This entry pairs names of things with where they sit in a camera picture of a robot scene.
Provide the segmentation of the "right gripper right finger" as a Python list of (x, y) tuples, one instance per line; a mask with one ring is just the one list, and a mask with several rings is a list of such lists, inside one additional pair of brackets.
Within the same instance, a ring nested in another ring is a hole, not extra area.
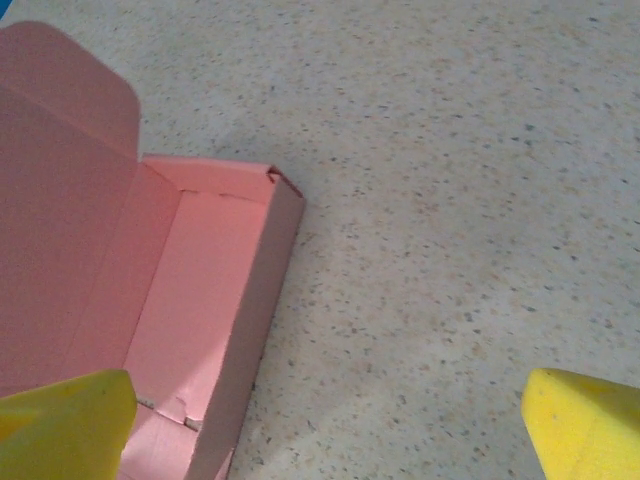
[(521, 414), (547, 479), (639, 477), (638, 388), (534, 369)]

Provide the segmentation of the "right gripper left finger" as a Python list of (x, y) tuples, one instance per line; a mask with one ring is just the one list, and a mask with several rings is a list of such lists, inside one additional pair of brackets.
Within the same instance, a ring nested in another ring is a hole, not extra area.
[(136, 416), (129, 373), (107, 369), (1, 399), (3, 479), (114, 479)]

